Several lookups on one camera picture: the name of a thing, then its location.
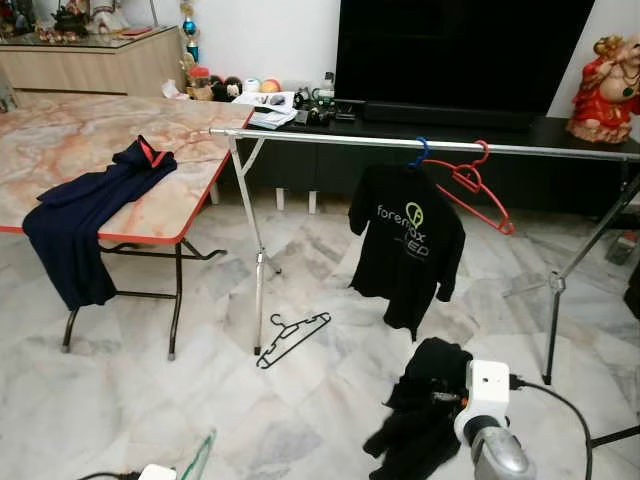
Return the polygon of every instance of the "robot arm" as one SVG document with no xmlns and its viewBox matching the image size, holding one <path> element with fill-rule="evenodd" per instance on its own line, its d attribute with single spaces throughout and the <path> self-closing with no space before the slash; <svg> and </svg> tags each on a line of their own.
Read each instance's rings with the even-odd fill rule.
<svg viewBox="0 0 640 480">
<path fill-rule="evenodd" d="M 469 399 L 454 421 L 461 443 L 471 446 L 476 480 L 534 480 L 535 467 L 507 430 L 509 367 L 472 360 L 467 366 Z"/>
</svg>

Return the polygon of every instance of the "marble floor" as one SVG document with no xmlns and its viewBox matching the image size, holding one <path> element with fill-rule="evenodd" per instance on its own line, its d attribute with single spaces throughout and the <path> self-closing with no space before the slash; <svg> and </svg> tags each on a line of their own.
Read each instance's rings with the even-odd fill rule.
<svg viewBox="0 0 640 480">
<path fill-rule="evenodd" d="M 71 353 L 60 353 L 67 312 L 18 235 L 0 235 L 0 479 L 70 480 L 147 463 L 184 471 L 207 433 L 218 437 L 207 480 L 364 479 L 378 460 L 361 450 L 389 411 L 381 404 L 417 344 L 381 320 L 386 301 L 347 288 L 362 239 L 348 204 L 319 195 L 318 213 L 260 195 L 263 240 L 282 275 L 266 275 L 265 317 L 286 322 L 330 312 L 332 321 L 269 370 L 252 355 L 255 251 L 237 196 L 206 207 L 188 236 L 229 254 L 186 262 L 177 358 L 167 362 L 172 305 L 115 298 L 82 309 Z M 593 224 L 570 215 L 513 215 L 504 237 L 463 215 L 467 243 L 450 303 L 434 301 L 419 339 L 439 336 L 476 358 L 507 362 L 540 382 L 550 269 Z M 608 234 L 568 281 L 554 388 L 584 413 L 595 436 L 637 424 L 640 322 L 621 300 L 632 264 L 604 260 Z M 171 261 L 106 256 L 123 289 L 173 288 Z M 265 323 L 265 344 L 277 328 Z M 584 478 L 577 419 L 551 397 L 513 392 L 512 430 L 540 479 Z M 640 438 L 600 447 L 594 479 L 638 480 Z M 431 478 L 473 478 L 469 450 Z"/>
</svg>

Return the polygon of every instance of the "red hanger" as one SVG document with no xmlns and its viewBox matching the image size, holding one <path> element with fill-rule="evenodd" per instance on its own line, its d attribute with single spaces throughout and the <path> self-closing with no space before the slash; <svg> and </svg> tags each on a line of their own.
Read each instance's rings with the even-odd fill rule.
<svg viewBox="0 0 640 480">
<path fill-rule="evenodd" d="M 467 190 L 469 190 L 472 193 L 480 193 L 480 192 L 486 193 L 489 196 L 489 198 L 491 198 L 493 203 L 498 207 L 498 210 L 500 210 L 500 213 L 502 214 L 502 219 L 499 223 L 494 220 L 491 220 L 486 215 L 483 215 L 482 213 L 477 211 L 475 208 L 473 208 L 471 205 L 463 202 L 462 200 L 460 200 L 458 197 L 456 197 L 453 193 L 449 192 L 445 188 L 441 187 L 440 185 L 436 185 L 442 193 L 444 193 L 447 197 L 449 197 L 451 200 L 456 202 L 458 205 L 462 206 L 469 212 L 473 213 L 475 216 L 479 217 L 484 222 L 491 225 L 500 233 L 503 233 L 504 235 L 511 235 L 513 234 L 513 232 L 515 232 L 516 229 L 513 226 L 513 223 L 509 220 L 509 213 L 504 208 L 500 200 L 498 200 L 498 197 L 496 197 L 495 194 L 484 183 L 482 183 L 482 176 L 480 175 L 480 172 L 478 172 L 477 170 L 477 166 L 482 165 L 484 162 L 487 161 L 487 158 L 489 157 L 489 145 L 487 145 L 487 143 L 484 142 L 483 140 L 476 140 L 475 143 L 482 145 L 482 148 L 484 148 L 484 155 L 480 160 L 473 161 L 471 165 L 467 165 L 467 164 L 452 165 L 451 163 L 443 162 L 441 160 L 430 160 L 430 159 L 422 160 L 422 164 L 424 165 L 424 164 L 430 163 L 430 164 L 440 165 L 442 167 L 447 167 L 452 170 L 451 176 L 453 177 L 453 179 L 456 182 L 458 182 L 460 185 L 465 187 Z"/>
</svg>

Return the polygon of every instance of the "red statue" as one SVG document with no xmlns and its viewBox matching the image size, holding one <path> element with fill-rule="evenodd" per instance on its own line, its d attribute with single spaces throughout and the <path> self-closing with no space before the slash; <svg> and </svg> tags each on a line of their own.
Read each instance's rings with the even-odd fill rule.
<svg viewBox="0 0 640 480">
<path fill-rule="evenodd" d="M 640 115 L 640 34 L 626 42 L 603 37 L 593 50 L 598 59 L 582 70 L 567 130 L 589 142 L 622 143 L 631 133 L 631 113 Z"/>
</svg>

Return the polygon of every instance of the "table leg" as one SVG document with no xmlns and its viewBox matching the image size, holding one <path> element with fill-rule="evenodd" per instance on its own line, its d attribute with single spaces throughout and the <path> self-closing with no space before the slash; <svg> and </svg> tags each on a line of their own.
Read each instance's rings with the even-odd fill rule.
<svg viewBox="0 0 640 480">
<path fill-rule="evenodd" d="M 73 324 L 76 321 L 76 315 L 78 315 L 78 310 L 80 310 L 80 307 L 76 308 L 69 314 L 69 319 L 67 320 L 67 328 L 65 328 L 64 339 L 62 340 L 62 353 L 69 353 L 71 351 L 71 332 L 73 330 Z"/>
<path fill-rule="evenodd" d="M 176 304 L 173 307 L 173 321 L 169 334 L 169 361 L 176 358 L 176 335 L 178 333 L 178 319 L 182 304 L 182 243 L 176 243 Z"/>
</svg>

